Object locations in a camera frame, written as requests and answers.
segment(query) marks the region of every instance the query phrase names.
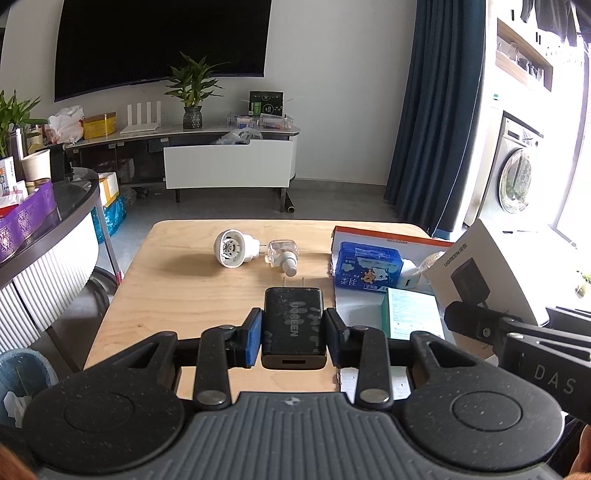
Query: washing machine door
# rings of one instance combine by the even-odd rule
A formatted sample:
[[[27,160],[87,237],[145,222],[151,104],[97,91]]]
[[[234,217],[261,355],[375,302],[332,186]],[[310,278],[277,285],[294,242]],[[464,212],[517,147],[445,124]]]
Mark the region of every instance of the washing machine door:
[[[518,148],[505,161],[498,176],[498,202],[506,212],[523,212],[532,197],[532,151]]]

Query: green leaves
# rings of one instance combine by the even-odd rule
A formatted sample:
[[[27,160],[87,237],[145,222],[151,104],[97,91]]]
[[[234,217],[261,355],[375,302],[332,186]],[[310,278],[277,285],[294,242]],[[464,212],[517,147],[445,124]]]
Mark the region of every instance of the green leaves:
[[[213,69],[222,63],[208,65],[203,57],[199,61],[193,60],[188,55],[181,52],[182,57],[187,64],[178,69],[170,67],[173,75],[168,78],[171,85],[167,85],[169,90],[165,95],[171,95],[183,101],[185,106],[198,106],[202,100],[209,96],[220,97],[213,93],[214,88],[222,88],[217,85],[217,79],[211,78]]]
[[[0,157],[7,156],[8,135],[14,128],[23,128],[26,125],[46,124],[47,120],[31,118],[33,110],[40,102],[40,97],[34,100],[19,102],[17,91],[6,100],[4,90],[0,92]]]

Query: white paper cup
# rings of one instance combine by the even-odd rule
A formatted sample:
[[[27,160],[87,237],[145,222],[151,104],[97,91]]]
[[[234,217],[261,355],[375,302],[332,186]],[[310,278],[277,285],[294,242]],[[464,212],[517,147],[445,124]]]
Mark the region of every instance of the white paper cup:
[[[41,150],[26,156],[21,160],[27,181],[51,178],[51,163],[49,150]]]

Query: washing machine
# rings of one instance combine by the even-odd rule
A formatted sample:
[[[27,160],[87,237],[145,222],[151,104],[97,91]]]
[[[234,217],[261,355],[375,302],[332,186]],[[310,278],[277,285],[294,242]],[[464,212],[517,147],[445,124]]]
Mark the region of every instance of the washing machine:
[[[477,218],[503,230],[537,230],[543,213],[543,136],[517,119],[502,117],[491,173]]]

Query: metal rivet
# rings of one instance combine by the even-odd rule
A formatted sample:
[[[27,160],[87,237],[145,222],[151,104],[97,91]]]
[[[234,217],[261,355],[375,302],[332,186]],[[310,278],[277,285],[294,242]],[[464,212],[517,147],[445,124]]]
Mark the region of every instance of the metal rivet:
[[[367,388],[359,394],[359,398],[365,403],[380,404],[390,400],[390,395],[381,388]]]
[[[197,394],[197,401],[202,405],[220,405],[226,399],[226,394],[219,390],[203,390]]]

